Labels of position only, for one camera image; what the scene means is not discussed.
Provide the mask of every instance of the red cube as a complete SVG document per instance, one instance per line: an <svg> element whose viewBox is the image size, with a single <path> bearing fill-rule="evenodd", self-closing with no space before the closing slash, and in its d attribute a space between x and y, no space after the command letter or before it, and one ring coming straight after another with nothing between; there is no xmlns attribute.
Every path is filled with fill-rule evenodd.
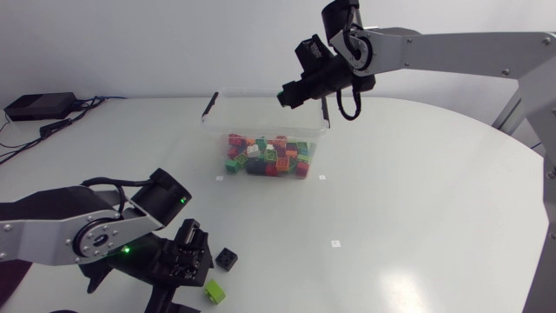
<svg viewBox="0 0 556 313"><path fill-rule="evenodd" d="M269 163L265 170L267 176L278 176L278 170L276 169L276 165L274 163Z"/></svg>
<svg viewBox="0 0 556 313"><path fill-rule="evenodd" d="M236 134L229 134L229 144L237 147L243 146L244 138L236 135Z"/></svg>
<svg viewBox="0 0 556 313"><path fill-rule="evenodd" d="M307 173L309 172L309 164L305 162L298 162L297 170L295 174L299 177L307 177Z"/></svg>
<svg viewBox="0 0 556 313"><path fill-rule="evenodd" d="M228 151L228 157L230 159L235 159L235 157L239 155L240 155L240 150L235 146L232 146Z"/></svg>

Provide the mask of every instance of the orange cube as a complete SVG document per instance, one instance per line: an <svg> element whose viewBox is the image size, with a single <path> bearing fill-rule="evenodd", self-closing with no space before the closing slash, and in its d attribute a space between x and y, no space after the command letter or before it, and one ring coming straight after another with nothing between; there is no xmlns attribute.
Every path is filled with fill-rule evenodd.
<svg viewBox="0 0 556 313"><path fill-rule="evenodd" d="M286 150L286 157L297 157L296 150Z"/></svg>
<svg viewBox="0 0 556 313"><path fill-rule="evenodd" d="M276 169L278 171L289 171L289 158L278 157L278 160L276 161Z"/></svg>

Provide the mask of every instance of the black block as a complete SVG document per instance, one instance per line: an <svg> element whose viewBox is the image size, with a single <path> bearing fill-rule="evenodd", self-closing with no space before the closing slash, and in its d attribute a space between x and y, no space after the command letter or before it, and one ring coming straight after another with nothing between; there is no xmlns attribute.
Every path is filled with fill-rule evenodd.
<svg viewBox="0 0 556 313"><path fill-rule="evenodd" d="M226 271L230 271L232 269L235 261L237 261L237 255L228 250L228 248L224 248L224 250L216 257L216 264Z"/></svg>

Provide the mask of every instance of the green cube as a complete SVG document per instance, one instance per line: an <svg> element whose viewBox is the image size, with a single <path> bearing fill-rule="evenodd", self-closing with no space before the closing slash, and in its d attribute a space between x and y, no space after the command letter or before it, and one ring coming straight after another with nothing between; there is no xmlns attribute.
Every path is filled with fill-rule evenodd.
<svg viewBox="0 0 556 313"><path fill-rule="evenodd" d="M278 160L278 152L276 150L265 150L264 151L264 160L266 162L276 162Z"/></svg>
<svg viewBox="0 0 556 313"><path fill-rule="evenodd" d="M207 294L208 299L214 304L222 302L226 297L224 290L220 288L214 279L211 279L210 282L205 285L205 294Z"/></svg>
<svg viewBox="0 0 556 313"><path fill-rule="evenodd" d="M309 163L309 156L306 156L306 155L304 155L304 154L298 154L298 155L297 155L297 161L298 161L298 162Z"/></svg>
<svg viewBox="0 0 556 313"><path fill-rule="evenodd" d="M230 173L237 173L241 168L241 165L235 160L226 161L226 170Z"/></svg>
<svg viewBox="0 0 556 313"><path fill-rule="evenodd" d="M299 152L301 154L304 154L304 155L308 155L309 145L305 142L297 143L297 152Z"/></svg>
<svg viewBox="0 0 556 313"><path fill-rule="evenodd" d="M295 157L290 157L289 158L289 170L288 173L293 173L295 172L295 169L297 168L297 159Z"/></svg>
<svg viewBox="0 0 556 313"><path fill-rule="evenodd" d="M245 167L245 163L247 162L248 157L245 155L245 153L241 153L239 156L236 156L234 161L238 162L240 164L240 169L243 169Z"/></svg>
<svg viewBox="0 0 556 313"><path fill-rule="evenodd" d="M267 148L267 141L263 138L255 139L255 144L259 146L260 151L264 151Z"/></svg>

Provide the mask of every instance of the white cube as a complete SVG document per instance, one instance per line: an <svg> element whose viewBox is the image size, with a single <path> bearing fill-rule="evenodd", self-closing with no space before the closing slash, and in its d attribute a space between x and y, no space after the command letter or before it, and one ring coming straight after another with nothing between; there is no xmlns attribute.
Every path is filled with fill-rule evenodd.
<svg viewBox="0 0 556 313"><path fill-rule="evenodd" d="M258 157L261 154L259 150L259 146L254 144L247 147L247 156L248 157Z"/></svg>

